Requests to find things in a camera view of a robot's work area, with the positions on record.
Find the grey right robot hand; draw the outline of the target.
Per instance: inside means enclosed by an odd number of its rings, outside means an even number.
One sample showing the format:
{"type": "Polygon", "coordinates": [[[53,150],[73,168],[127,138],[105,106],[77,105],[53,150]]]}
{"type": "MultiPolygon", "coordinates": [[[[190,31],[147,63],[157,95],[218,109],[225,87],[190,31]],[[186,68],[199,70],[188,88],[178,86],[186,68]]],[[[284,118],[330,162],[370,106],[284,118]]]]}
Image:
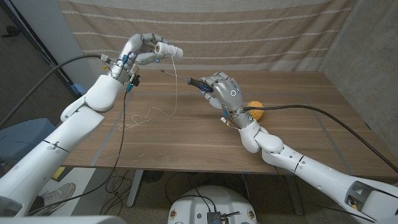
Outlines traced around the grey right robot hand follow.
{"type": "Polygon", "coordinates": [[[249,126],[254,121],[249,112],[243,110],[242,91],[234,78],[223,72],[216,72],[200,80],[212,87],[212,96],[221,103],[222,108],[228,113],[228,118],[239,129],[249,126]]]}

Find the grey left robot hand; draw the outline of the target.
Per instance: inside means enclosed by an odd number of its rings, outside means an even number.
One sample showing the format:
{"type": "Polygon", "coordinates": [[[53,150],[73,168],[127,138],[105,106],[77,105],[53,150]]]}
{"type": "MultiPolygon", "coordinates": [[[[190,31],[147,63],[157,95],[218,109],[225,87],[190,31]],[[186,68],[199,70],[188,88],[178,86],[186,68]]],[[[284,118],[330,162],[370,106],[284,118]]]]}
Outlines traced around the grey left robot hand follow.
{"type": "Polygon", "coordinates": [[[112,76],[125,84],[129,80],[129,71],[134,65],[147,65],[156,59],[164,59],[165,55],[155,53],[158,42],[168,44],[169,41],[157,34],[134,34],[126,42],[119,53],[116,63],[110,66],[112,76]]]}

